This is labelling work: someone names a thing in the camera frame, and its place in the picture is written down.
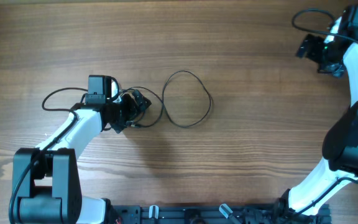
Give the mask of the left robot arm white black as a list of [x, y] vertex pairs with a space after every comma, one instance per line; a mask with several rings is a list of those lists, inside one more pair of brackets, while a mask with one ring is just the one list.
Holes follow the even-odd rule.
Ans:
[[151, 104], [113, 77], [89, 76], [67, 120], [44, 142], [14, 154], [10, 223], [122, 223], [110, 200], [82, 194], [77, 160], [101, 132], [136, 126]]

